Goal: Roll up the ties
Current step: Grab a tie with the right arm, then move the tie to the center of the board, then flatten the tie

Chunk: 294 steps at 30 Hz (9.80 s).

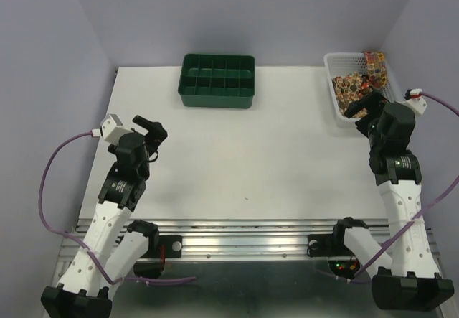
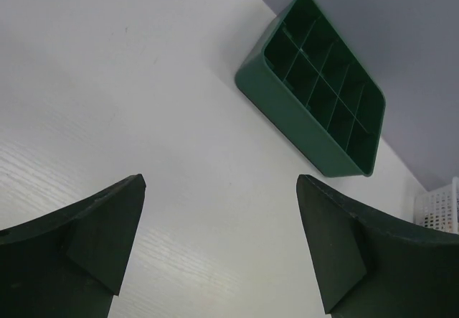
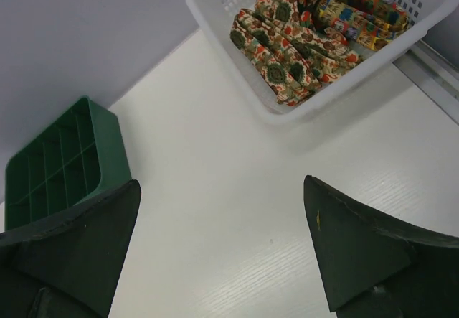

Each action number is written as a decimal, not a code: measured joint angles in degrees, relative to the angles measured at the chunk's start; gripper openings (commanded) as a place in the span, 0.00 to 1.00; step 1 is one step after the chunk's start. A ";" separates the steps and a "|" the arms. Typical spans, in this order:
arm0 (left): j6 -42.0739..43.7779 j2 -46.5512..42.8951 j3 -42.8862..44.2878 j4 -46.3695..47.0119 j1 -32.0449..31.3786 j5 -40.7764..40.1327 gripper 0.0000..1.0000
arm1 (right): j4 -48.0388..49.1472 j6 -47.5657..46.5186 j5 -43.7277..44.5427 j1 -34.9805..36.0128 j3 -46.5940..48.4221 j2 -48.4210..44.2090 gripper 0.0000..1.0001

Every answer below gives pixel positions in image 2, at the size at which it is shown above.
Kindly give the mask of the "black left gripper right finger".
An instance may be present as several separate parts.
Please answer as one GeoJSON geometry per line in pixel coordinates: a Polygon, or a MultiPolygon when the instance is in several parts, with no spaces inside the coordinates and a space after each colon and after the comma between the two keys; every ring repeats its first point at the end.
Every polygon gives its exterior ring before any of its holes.
{"type": "Polygon", "coordinates": [[[458,315],[456,234],[388,215],[309,174],[296,194],[326,314],[458,315]]]}

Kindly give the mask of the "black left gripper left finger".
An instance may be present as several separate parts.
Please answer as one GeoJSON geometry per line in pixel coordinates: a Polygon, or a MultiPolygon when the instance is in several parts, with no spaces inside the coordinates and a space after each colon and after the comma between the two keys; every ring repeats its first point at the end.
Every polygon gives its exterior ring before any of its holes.
{"type": "Polygon", "coordinates": [[[1,231],[2,317],[107,317],[119,295],[146,183],[131,175],[1,231]]]}

